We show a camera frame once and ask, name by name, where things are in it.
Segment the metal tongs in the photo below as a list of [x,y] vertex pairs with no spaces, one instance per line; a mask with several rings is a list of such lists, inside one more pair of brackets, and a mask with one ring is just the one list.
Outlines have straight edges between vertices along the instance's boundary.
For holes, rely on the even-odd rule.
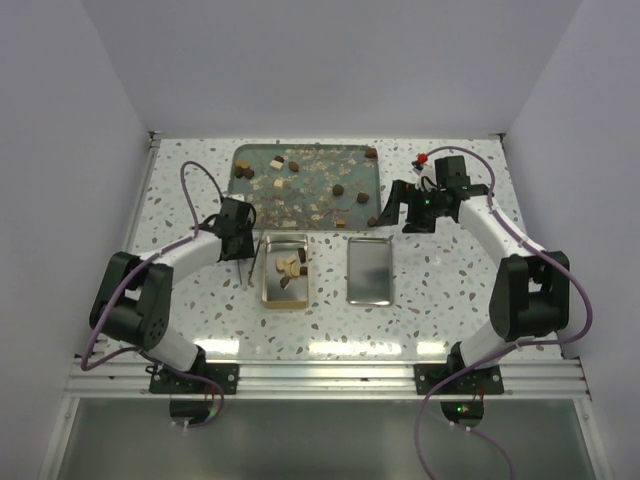
[[260,248],[262,246],[265,229],[262,228],[254,238],[254,252],[253,256],[249,259],[242,259],[236,262],[238,273],[238,284],[244,289],[248,289],[252,285],[252,275],[255,269]]

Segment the white heart chocolate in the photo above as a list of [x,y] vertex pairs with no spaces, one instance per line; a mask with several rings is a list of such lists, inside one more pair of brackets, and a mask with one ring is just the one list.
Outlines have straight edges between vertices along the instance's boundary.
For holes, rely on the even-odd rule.
[[300,276],[300,268],[297,263],[289,264],[288,268],[284,270],[284,274],[288,278],[297,278]]

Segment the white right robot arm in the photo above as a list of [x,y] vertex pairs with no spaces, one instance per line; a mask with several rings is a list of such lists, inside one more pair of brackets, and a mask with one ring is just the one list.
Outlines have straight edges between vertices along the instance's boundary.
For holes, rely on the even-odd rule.
[[511,220],[495,199],[495,183],[475,183],[463,156],[437,159],[421,153],[412,163],[418,178],[393,182],[376,227],[402,224],[406,233],[431,234],[440,218],[468,230],[497,271],[488,320],[471,337],[455,344],[447,357],[445,379],[451,389],[468,392],[493,367],[498,352],[520,340],[534,340],[564,329],[569,320],[569,261],[548,252]]

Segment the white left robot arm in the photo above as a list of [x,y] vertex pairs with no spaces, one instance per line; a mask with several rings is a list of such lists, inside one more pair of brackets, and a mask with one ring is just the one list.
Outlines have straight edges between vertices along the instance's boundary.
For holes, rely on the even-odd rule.
[[100,364],[89,358],[104,334],[173,369],[173,381],[185,392],[201,390],[208,379],[202,348],[170,326],[173,287],[204,267],[253,258],[256,220],[253,205],[225,197],[217,213],[183,238],[143,254],[114,254],[89,315],[92,334],[81,368]]

